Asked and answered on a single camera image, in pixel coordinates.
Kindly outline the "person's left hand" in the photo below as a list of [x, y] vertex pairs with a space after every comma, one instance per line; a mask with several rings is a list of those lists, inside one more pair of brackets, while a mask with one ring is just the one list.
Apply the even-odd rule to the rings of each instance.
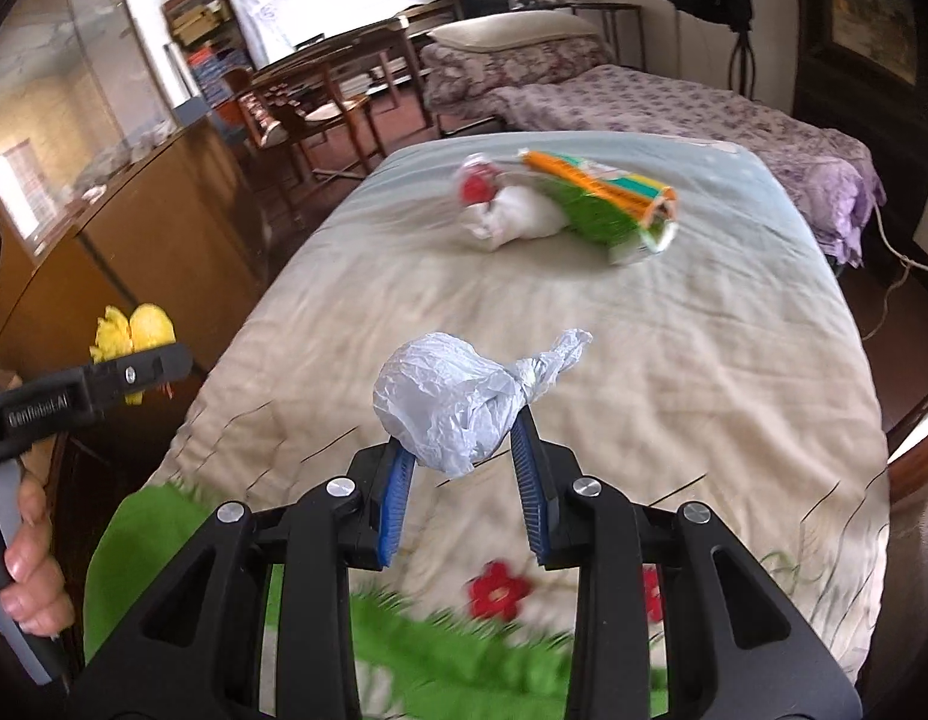
[[5, 551], [11, 583], [0, 592], [2, 606], [29, 635], [55, 637], [70, 628], [75, 610], [60, 564], [50, 552], [52, 523], [41, 481], [26, 472], [18, 489], [21, 525]]

